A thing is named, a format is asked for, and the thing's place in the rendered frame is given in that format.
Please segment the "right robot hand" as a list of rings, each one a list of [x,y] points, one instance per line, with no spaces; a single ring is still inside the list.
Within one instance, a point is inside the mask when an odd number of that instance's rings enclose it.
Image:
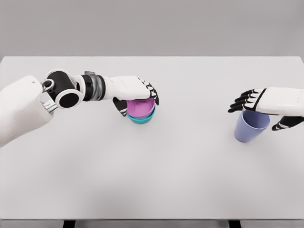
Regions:
[[[293,89],[287,87],[268,87],[245,91],[234,100],[228,112],[250,110],[268,115],[281,115],[280,121],[272,126],[272,131],[295,127],[304,123],[304,117],[289,116],[291,104],[289,98]]]

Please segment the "pink bowl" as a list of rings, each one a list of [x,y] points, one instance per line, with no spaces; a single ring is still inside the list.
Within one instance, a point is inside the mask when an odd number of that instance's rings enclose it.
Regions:
[[[144,118],[152,113],[155,107],[153,98],[127,100],[127,114],[135,118]]]

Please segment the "lavender blue cup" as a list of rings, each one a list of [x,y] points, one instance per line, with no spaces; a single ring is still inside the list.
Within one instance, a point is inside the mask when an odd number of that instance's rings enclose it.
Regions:
[[[234,136],[238,141],[247,143],[258,137],[269,126],[269,124],[269,115],[244,110],[238,117]]]

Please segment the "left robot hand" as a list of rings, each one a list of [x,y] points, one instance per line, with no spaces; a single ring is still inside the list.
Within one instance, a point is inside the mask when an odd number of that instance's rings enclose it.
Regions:
[[[159,96],[151,83],[136,76],[119,76],[114,80],[113,104],[119,113],[127,116],[127,100],[144,100],[153,98],[159,105]]]

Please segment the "teal bowl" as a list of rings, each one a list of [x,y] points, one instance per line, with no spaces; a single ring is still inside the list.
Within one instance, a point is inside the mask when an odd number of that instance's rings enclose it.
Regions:
[[[147,115],[146,117],[143,117],[143,118],[133,117],[133,116],[131,116],[129,114],[127,114],[127,117],[131,121],[133,121],[134,123],[145,124],[145,123],[149,122],[153,118],[153,116],[155,114],[155,110],[156,110],[156,106],[154,106],[152,112],[149,115]]]

